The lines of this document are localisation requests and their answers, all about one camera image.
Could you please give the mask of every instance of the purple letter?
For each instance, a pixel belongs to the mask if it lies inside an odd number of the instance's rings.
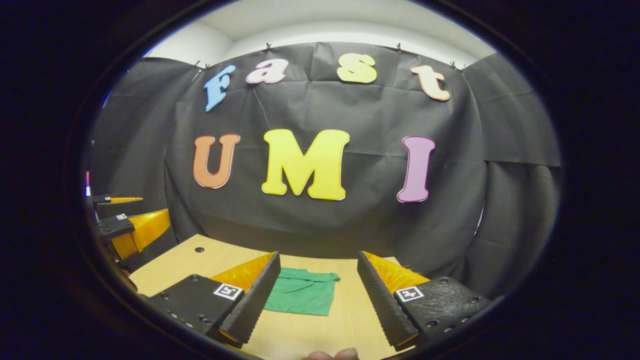
[[[398,193],[397,199],[399,202],[425,201],[429,197],[426,185],[429,154],[436,148],[436,143],[422,136],[407,136],[402,144],[409,155],[404,188]]]

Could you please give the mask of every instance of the black fabric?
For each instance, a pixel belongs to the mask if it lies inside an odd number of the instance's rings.
[[[345,53],[372,56],[376,80],[342,82],[336,69]],[[283,81],[245,81],[256,64],[273,58],[289,61]],[[205,111],[204,85],[231,64],[236,70],[224,100]],[[451,99],[436,101],[422,91],[410,71],[418,65],[445,76]],[[96,193],[144,196],[150,211],[166,204],[177,241],[200,233],[317,258],[355,258],[366,250],[396,256],[427,276],[451,275],[495,297],[534,263],[557,208],[560,158],[550,119],[526,80],[499,55],[464,73],[424,56],[346,43],[277,47],[206,72],[148,59],[124,76],[98,123]],[[313,177],[299,196],[291,189],[283,196],[263,193],[269,151],[263,136],[272,129],[290,129],[303,152],[324,129],[349,133],[341,177],[346,198],[310,198]],[[216,138],[208,163],[215,172],[217,139],[225,134],[241,137],[230,179],[221,188],[204,188],[193,178],[193,142]],[[420,203],[396,200],[406,172],[402,139],[410,135],[436,143],[429,198]]]
[[[130,69],[105,100],[92,131],[92,193],[143,197],[148,213],[168,207],[164,190],[164,152],[174,132],[175,100],[197,69],[179,61],[149,59]],[[135,271],[177,244],[172,226],[139,256],[126,261]]]

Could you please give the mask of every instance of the table surface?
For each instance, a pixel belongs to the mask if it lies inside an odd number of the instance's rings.
[[[204,251],[196,252],[197,247]],[[191,274],[211,277],[264,254],[264,251],[195,235],[135,271],[131,280],[140,293],[153,296]],[[398,263],[395,258],[386,259]],[[340,281],[335,283],[329,316],[264,310],[242,351],[267,360],[300,360],[318,350],[333,355],[349,347],[358,350],[361,360],[397,354],[388,345],[358,275],[357,262],[357,259],[280,255],[282,267],[335,272],[340,276]]]

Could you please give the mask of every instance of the human hand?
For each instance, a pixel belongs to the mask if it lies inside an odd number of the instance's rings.
[[[358,351],[355,348],[346,348],[331,356],[324,351],[314,351],[302,360],[358,360]]]

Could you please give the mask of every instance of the blue letter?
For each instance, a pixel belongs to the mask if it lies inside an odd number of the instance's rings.
[[[224,70],[204,85],[204,88],[207,89],[207,106],[204,108],[205,111],[213,109],[214,106],[218,105],[218,103],[225,98],[226,94],[222,92],[222,89],[226,89],[227,86],[229,86],[229,75],[227,74],[231,74],[235,69],[236,67],[233,65],[225,67]]]

